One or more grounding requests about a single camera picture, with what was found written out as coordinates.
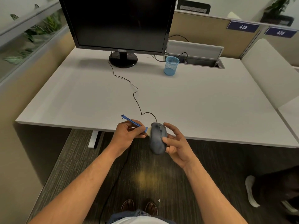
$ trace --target gray carpet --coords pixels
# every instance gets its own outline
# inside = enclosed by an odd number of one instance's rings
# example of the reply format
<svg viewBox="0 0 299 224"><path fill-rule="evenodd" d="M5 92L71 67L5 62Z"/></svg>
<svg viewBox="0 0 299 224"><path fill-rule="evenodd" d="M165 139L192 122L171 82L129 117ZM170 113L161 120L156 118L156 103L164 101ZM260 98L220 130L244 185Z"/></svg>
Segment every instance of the gray carpet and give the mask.
<svg viewBox="0 0 299 224"><path fill-rule="evenodd" d="M105 133L96 149L88 148L91 131L72 130L30 215L34 217L59 192L78 176L109 144L112 133ZM299 150L189 140L197 157L222 193L248 221L254 224L287 224L286 211L280 204L259 208L250 206L245 178L299 165ZM122 173L108 198L124 162ZM133 199L143 209L150 200L157 204L159 215L177 223L203 223L192 189L183 171L168 154L155 156L148 139L136 139L111 167L84 223L105 223L119 212L122 203Z"/></svg>

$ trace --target person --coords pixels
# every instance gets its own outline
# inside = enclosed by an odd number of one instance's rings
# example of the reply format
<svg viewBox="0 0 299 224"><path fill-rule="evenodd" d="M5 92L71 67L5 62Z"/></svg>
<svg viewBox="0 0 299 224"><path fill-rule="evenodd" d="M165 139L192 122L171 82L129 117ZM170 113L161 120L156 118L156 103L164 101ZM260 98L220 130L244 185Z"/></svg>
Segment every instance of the person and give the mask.
<svg viewBox="0 0 299 224"><path fill-rule="evenodd" d="M146 137L144 125L137 120L133 121L141 126L135 128L129 121L119 123L107 148L29 224L82 223L114 160L131 145L134 138ZM184 170L189 179L205 224L247 223L223 196L178 128L169 123L164 125L175 134L162 138L167 144L166 152ZM149 203L145 211L136 212L132 201L128 200L121 209L121 213L111 216L108 224L174 223L161 217L151 216L158 214L154 203Z"/></svg>
<svg viewBox="0 0 299 224"><path fill-rule="evenodd" d="M299 210L299 166L245 180L249 203L257 208L270 203L282 203L292 213ZM299 223L298 215L287 215L290 223Z"/></svg>

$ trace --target forearm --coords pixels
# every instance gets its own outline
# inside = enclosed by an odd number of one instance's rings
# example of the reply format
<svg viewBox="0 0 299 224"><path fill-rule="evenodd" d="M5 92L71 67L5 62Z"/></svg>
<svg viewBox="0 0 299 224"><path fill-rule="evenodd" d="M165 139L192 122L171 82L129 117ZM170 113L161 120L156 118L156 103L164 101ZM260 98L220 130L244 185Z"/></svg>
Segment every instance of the forearm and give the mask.
<svg viewBox="0 0 299 224"><path fill-rule="evenodd" d="M82 223L113 162L114 154L107 147L29 224Z"/></svg>
<svg viewBox="0 0 299 224"><path fill-rule="evenodd" d="M186 166L189 179L205 224L245 224L245 219L223 196L198 159Z"/></svg>

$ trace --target white shirt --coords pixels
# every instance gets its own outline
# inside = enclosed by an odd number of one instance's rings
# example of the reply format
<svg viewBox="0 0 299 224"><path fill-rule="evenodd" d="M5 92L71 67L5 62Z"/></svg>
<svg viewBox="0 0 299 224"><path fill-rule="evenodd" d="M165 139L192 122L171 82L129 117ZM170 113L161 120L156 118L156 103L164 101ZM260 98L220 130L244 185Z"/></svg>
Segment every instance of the white shirt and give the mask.
<svg viewBox="0 0 299 224"><path fill-rule="evenodd" d="M151 216L137 216L137 217L126 217L120 219L113 224L167 224L167 222L162 221Z"/></svg>

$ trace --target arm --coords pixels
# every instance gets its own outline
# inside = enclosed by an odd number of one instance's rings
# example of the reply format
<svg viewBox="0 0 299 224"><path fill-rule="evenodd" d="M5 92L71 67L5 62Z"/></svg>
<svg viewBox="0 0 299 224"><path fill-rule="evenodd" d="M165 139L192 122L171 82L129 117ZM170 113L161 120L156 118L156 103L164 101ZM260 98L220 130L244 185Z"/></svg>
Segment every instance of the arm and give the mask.
<svg viewBox="0 0 299 224"><path fill-rule="evenodd" d="M246 224L245 219L223 196L210 175L193 153L182 133L173 125L164 123L176 136L168 135L162 140L166 152L185 171L205 224Z"/></svg>
<svg viewBox="0 0 299 224"><path fill-rule="evenodd" d="M82 223L114 160L131 145L134 138L145 138L141 134L145 131L143 125L132 127L129 121L118 124L108 147L29 224Z"/></svg>

